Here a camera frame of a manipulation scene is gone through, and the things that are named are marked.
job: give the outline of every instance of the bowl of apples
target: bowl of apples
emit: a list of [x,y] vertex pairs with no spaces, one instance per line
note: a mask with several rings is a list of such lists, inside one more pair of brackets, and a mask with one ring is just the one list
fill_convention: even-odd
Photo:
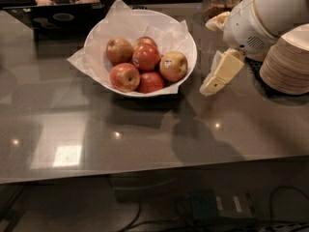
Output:
[[177,94],[196,59],[185,21],[117,0],[69,60],[112,92],[146,98]]

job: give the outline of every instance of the gray tabletop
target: gray tabletop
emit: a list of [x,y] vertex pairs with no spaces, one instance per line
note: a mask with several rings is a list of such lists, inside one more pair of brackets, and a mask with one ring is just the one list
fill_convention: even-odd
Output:
[[177,95],[145,100],[73,67],[84,39],[35,43],[0,12],[0,183],[308,155],[308,96],[269,99],[246,67],[203,97],[221,35],[204,27],[200,4],[148,7],[186,19],[199,54]]

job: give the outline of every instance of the person's hand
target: person's hand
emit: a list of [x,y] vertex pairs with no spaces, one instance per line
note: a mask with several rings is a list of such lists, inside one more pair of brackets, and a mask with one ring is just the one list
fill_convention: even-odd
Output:
[[97,3],[99,0],[78,0],[76,4],[85,4],[85,3]]
[[39,6],[51,6],[51,5],[55,5],[55,3],[51,0],[38,0],[37,5],[39,5]]

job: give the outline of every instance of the stack of plates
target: stack of plates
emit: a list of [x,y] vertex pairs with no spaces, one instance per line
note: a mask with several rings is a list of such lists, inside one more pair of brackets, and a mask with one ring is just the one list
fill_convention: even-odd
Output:
[[285,94],[309,92],[309,24],[283,35],[271,47],[260,76],[268,86]]

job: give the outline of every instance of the white bowl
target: white bowl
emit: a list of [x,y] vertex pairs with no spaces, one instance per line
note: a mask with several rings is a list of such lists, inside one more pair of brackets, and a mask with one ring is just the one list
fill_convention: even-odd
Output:
[[[196,44],[187,29],[177,35],[178,39],[181,39],[182,37],[186,39],[185,52],[182,51],[182,53],[186,56],[188,61],[188,72],[182,80],[173,83],[162,90],[148,94],[138,92],[124,93],[112,87],[109,81],[109,72],[112,66],[106,56],[106,44],[112,37],[124,37],[133,44],[139,37],[145,34],[145,32],[141,32],[141,29],[138,28],[139,25],[142,24],[138,23],[138,21],[144,21],[146,24],[150,25],[151,28],[154,27],[155,29],[158,29],[159,32],[166,32],[181,24],[166,14],[151,10],[131,10],[130,15],[127,15],[126,13],[125,15],[117,17],[117,19],[115,19],[115,17],[113,19],[112,16],[106,17],[92,29],[85,41],[85,59],[87,60],[87,66],[90,69],[87,71],[87,74],[108,90],[126,97],[146,98],[177,94],[179,86],[182,85],[193,72],[197,59]],[[156,43],[158,44],[159,49],[163,49],[161,44],[164,44],[164,39],[161,39]]]
[[309,53],[309,24],[304,24],[284,34],[282,38],[298,48],[302,53]]

